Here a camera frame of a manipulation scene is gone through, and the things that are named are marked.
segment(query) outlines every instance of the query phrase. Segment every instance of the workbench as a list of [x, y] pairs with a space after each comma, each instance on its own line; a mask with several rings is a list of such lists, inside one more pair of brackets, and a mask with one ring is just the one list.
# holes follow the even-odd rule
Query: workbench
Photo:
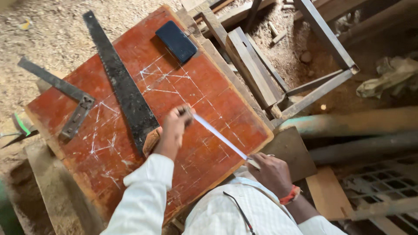
[[[273, 138], [270, 129], [193, 35], [189, 39], [198, 51], [186, 63], [179, 63], [155, 35], [155, 31], [169, 20], [173, 20], [181, 30], [187, 30], [175, 13], [163, 5], [113, 42], [158, 122], [163, 124], [164, 117], [172, 108], [189, 103], [197, 114], [245, 154], [260, 150]], [[97, 54], [64, 80], [95, 98], [93, 108], [73, 139], [61, 139], [59, 133], [77, 102], [59, 90], [50, 88], [25, 110], [107, 222], [125, 190], [123, 178], [140, 167], [145, 158], [134, 145]], [[164, 223], [243, 163], [238, 154], [202, 125], [194, 123], [188, 127], [174, 163]]]

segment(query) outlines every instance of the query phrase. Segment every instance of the sawdust floor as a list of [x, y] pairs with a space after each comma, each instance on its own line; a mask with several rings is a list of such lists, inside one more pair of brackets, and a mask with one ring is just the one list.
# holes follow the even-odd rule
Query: sawdust floor
[[[243, 2], [245, 0], [236, 0], [220, 13]], [[13, 112], [22, 110], [39, 95], [35, 85], [37, 78], [16, 65], [22, 56], [50, 71], [68, 74], [96, 53], [82, 20], [83, 13], [93, 10], [113, 41], [163, 3], [175, 11], [181, 8], [179, 0], [26, 0], [0, 11], [0, 121], [4, 122]], [[286, 83], [294, 88], [338, 70], [308, 24], [299, 23], [294, 28], [292, 18], [283, 17], [280, 4], [264, 9], [257, 16], [251, 36]], [[34, 23], [28, 31], [17, 28], [24, 22], [24, 17], [30, 17]], [[269, 20], [279, 32], [285, 28], [288, 30], [287, 36], [273, 47], [269, 46]], [[349, 49], [362, 72], [312, 104], [311, 114], [351, 113], [396, 106], [399, 102], [387, 95], [378, 100], [359, 98], [355, 94], [362, 81], [377, 76], [375, 61], [387, 54], [382, 48], [384, 46], [378, 43], [369, 42]], [[312, 53], [310, 64], [303, 64], [298, 59], [304, 50]], [[309, 71], [314, 75], [308, 77]], [[325, 110], [320, 109], [323, 104], [327, 107]], [[54, 234], [33, 173], [22, 152], [25, 143], [34, 138], [38, 137], [2, 150], [0, 177], [10, 190], [26, 233]]]

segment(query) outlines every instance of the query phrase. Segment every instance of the wristband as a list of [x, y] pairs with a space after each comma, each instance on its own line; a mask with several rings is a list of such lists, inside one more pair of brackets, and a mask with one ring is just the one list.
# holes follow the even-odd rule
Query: wristband
[[298, 198], [298, 196], [301, 194], [301, 189], [295, 185], [292, 186], [292, 190], [290, 191], [289, 195], [286, 197], [282, 197], [279, 199], [280, 204], [283, 206], [293, 202]]

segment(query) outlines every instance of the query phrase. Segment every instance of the cloth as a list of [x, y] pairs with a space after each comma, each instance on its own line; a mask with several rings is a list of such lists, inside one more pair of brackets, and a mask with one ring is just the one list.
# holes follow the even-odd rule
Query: cloth
[[[166, 194], [171, 189], [174, 163], [151, 154], [147, 161], [123, 180], [127, 189], [102, 235], [159, 235], [166, 209]], [[186, 219], [184, 235], [251, 234], [237, 204], [239, 203], [257, 235], [343, 235], [322, 216], [297, 225], [285, 207], [280, 208], [261, 191], [276, 198], [256, 181], [237, 177], [207, 193]]]

